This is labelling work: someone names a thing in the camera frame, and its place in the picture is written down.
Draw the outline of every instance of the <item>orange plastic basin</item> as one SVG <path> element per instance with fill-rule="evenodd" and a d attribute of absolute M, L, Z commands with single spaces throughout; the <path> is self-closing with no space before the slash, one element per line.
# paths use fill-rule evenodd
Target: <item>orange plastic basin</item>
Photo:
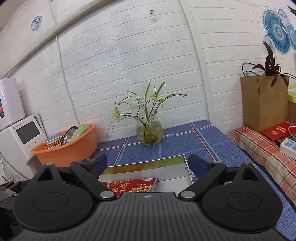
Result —
<path fill-rule="evenodd" d="M 52 162 L 56 167 L 68 167 L 74 161 L 89 159 L 97 148 L 95 123 L 87 124 L 89 129 L 73 142 L 63 146 L 45 149 L 44 142 L 35 146 L 31 153 L 35 154 L 42 164 Z"/>

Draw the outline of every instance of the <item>snack package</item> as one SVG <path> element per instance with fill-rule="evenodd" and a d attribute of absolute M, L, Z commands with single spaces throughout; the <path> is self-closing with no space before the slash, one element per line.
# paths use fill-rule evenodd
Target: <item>snack package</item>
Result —
<path fill-rule="evenodd" d="M 109 188 L 119 197 L 122 192 L 149 192 L 157 178 L 129 179 L 112 182 Z"/>
<path fill-rule="evenodd" d="M 150 192 L 157 192 L 157 186 L 156 185 L 153 185 Z"/>
<path fill-rule="evenodd" d="M 101 182 L 102 184 L 104 184 L 106 187 L 109 187 L 109 183 L 107 182 Z"/>

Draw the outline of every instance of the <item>red envelope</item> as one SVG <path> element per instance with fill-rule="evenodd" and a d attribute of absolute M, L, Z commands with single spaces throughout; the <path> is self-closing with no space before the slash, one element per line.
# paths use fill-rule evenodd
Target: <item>red envelope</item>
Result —
<path fill-rule="evenodd" d="M 269 139 L 275 141 L 276 139 L 288 136 L 290 133 L 288 131 L 289 126 L 292 126 L 288 123 L 281 123 L 271 128 L 261 131 L 261 133 L 267 136 Z"/>

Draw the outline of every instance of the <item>green plate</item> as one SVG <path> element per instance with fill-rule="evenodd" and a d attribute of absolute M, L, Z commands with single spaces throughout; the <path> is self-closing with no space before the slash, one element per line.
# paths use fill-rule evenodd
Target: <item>green plate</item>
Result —
<path fill-rule="evenodd" d="M 86 132 L 89 129 L 89 126 L 87 124 L 81 125 L 73 134 L 71 141 L 76 140 L 79 136 L 81 136 L 84 132 Z"/>

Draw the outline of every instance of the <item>ceiling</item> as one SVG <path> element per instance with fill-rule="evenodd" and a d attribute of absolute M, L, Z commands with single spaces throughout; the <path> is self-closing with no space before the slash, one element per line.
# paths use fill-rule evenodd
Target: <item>ceiling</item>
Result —
<path fill-rule="evenodd" d="M 26 0 L 0 0 L 0 31 Z"/>

